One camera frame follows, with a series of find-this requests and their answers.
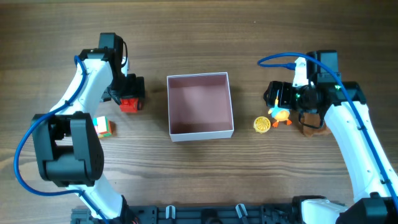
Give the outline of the orange blue duck toy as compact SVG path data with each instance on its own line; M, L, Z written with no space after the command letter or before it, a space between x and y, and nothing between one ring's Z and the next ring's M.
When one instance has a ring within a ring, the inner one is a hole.
M286 125L291 125L292 121L289 119L290 111L285 108L278 107L279 98L275 99L274 107L268 110L268 114L275 120L272 127L277 128L280 122L286 122Z

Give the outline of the colourful puzzle cube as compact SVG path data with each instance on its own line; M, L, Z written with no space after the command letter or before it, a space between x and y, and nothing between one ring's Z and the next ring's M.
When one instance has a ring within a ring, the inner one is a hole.
M93 125L99 138L112 135L111 123L106 116L93 118Z

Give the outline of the white cardboard box pink inside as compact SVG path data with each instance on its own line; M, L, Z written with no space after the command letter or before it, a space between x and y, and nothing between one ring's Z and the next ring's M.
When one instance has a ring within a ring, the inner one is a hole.
M168 76L167 100L173 142L232 137L234 120L227 72Z

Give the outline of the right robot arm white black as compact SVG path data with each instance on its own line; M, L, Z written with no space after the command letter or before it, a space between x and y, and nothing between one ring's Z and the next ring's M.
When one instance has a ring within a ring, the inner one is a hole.
M301 54L286 52L262 58L295 57L281 66L295 72L294 80L270 82L264 92L269 114L296 111L299 116L317 114L318 126L327 126L335 137L353 188L349 208L321 196L294 197L289 223L397 223L397 174L386 157L369 117L366 97L356 82L344 82L335 50Z

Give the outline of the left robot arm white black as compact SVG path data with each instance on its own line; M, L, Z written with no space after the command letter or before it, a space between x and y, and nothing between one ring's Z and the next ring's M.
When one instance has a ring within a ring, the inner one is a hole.
M41 178L76 194L97 223L140 223L126 199L103 174L104 153L93 117L102 101L144 97L144 79L128 72L127 45L115 33L102 33L94 49L74 58L76 74L61 100L35 114L32 137Z

